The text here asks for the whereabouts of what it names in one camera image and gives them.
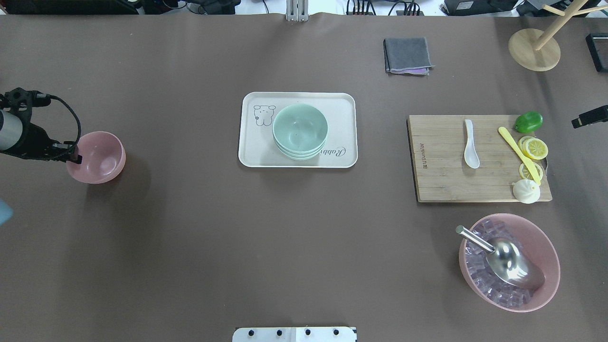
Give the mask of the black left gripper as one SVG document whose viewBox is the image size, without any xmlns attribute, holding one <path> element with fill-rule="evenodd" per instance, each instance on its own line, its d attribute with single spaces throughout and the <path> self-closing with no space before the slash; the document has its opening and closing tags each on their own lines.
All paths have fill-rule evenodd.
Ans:
<svg viewBox="0 0 608 342">
<path fill-rule="evenodd" d="M 50 105 L 52 100 L 61 102 L 70 113 L 72 108 L 61 98 L 40 91 L 26 91 L 17 87 L 0 96 L 0 151 L 2 154 L 24 160 L 72 162 L 82 164 L 83 157 L 73 152 L 73 142 L 60 143 L 51 139 L 47 132 L 31 123 L 32 109 Z"/>
</svg>

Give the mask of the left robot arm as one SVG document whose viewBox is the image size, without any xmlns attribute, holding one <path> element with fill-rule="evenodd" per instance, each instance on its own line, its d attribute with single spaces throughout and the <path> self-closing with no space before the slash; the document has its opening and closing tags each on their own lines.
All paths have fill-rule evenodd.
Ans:
<svg viewBox="0 0 608 342">
<path fill-rule="evenodd" d="M 75 141 L 60 143 L 51 139 L 47 132 L 31 122 L 35 107 L 50 105 L 52 100 L 61 102 L 73 115 L 77 125 Z M 82 164 L 77 143 L 82 136 L 81 123 L 72 108 L 61 98 L 36 90 L 17 87 L 1 95 L 0 100 L 0 150 L 2 154 L 24 160 L 72 162 Z"/>
</svg>

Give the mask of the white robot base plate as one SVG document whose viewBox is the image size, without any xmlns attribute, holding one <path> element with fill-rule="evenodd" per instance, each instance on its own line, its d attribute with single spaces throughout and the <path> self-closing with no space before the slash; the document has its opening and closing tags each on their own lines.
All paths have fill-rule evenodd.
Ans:
<svg viewBox="0 0 608 342">
<path fill-rule="evenodd" d="M 356 342 L 355 327 L 241 327 L 232 336 L 233 342 Z"/>
</svg>

